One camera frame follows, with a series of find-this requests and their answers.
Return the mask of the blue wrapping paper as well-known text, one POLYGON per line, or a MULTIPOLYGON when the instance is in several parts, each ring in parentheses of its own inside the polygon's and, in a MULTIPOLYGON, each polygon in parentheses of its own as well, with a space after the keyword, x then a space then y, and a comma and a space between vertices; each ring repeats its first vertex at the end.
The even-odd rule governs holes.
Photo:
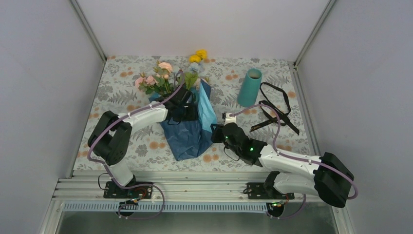
POLYGON ((164 103, 168 115, 160 125, 177 161, 196 158, 212 145, 211 124, 217 123, 217 117, 210 103, 210 94, 211 86, 202 81, 198 89, 182 87, 178 94, 164 103), (189 104, 197 105, 198 120, 175 122, 174 110, 189 104))

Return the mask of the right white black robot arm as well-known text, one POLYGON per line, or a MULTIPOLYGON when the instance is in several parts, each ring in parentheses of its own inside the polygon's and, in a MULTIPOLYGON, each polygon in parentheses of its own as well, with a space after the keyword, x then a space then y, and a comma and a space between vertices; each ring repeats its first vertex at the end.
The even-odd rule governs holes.
POLYGON ((318 196, 325 203, 343 208, 350 199, 354 175, 332 153, 309 156, 278 149, 249 138, 236 123, 212 124, 214 143, 223 143, 244 163, 270 170, 264 185, 269 198, 300 193, 318 196))

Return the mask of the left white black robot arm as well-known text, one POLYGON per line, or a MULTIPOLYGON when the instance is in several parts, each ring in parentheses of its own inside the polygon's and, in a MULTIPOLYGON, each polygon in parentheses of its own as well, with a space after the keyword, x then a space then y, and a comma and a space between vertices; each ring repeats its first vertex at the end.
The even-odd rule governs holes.
POLYGON ((159 96, 150 104, 126 114, 106 111, 88 139, 90 161, 101 163, 116 191, 123 197, 135 192, 135 176, 124 159, 131 135, 154 123, 171 120, 180 123, 197 114, 195 94, 180 85, 168 97, 159 96))

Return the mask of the artificial flower bouquet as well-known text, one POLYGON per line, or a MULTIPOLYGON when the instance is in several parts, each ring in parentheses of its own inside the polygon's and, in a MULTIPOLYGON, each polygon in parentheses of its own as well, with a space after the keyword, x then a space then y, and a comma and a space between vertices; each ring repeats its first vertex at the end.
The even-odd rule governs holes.
POLYGON ((189 68, 183 71, 174 67, 169 62, 156 62, 153 67, 154 74, 147 75, 141 73, 135 80, 135 86, 139 91, 145 94, 157 93, 162 97, 172 94, 179 84, 183 84, 186 89, 198 88, 202 81, 208 82, 207 78, 201 78, 200 73, 204 71, 203 62, 208 60, 208 52, 200 49, 195 54, 189 56, 189 68))

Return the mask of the black ribbon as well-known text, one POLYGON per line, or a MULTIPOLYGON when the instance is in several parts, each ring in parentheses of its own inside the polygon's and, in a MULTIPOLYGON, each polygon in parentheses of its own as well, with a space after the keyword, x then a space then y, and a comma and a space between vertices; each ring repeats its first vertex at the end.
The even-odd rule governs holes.
POLYGON ((268 113, 267 111, 265 111, 265 110, 263 109, 263 107, 261 107, 261 110, 263 111, 263 114, 264 114, 264 116, 267 118, 267 120, 264 121, 264 122, 261 122, 261 123, 259 123, 259 124, 256 124, 256 125, 252 126, 252 127, 250 128, 250 132, 253 132, 253 131, 257 130, 257 129, 260 129, 260 128, 264 127, 264 126, 268 126, 268 125, 270 125, 270 124, 272 124, 272 123, 277 123, 277 124, 280 124, 280 126, 288 126, 288 127, 289 127, 291 130, 293 130, 297 135, 299 135, 299 134, 300 134, 300 130, 291 122, 291 120, 290 120, 289 117, 288 117, 288 115, 291 113, 291 106, 290 106, 290 102, 289 102, 289 97, 288 97, 287 93, 285 92, 285 90, 283 90, 282 88, 279 88, 279 87, 277 87, 277 86, 275 86, 275 85, 273 85, 273 84, 270 84, 270 83, 268 83, 268 82, 263 82, 263 83, 260 84, 260 92, 261 92, 261 94, 263 95, 264 100, 259 101, 259 104, 263 104, 263 105, 266 105, 266 106, 271 107, 271 108, 273 109, 274 113, 276 113, 276 114, 279 116, 280 121, 278 121, 275 116, 273 117, 270 113, 268 113), (270 88, 272 88, 272 89, 274 89, 274 90, 282 93, 282 96, 283 96, 283 99, 284 99, 284 103, 286 104, 286 107, 287 107, 287 112, 281 111, 278 107, 276 107, 276 106, 269 100, 269 98, 267 97, 267 95, 266 95, 266 94, 264 93, 264 91, 263 91, 263 88, 262 88, 263 85, 266 85, 266 86, 268 86, 268 87, 270 87, 270 88))

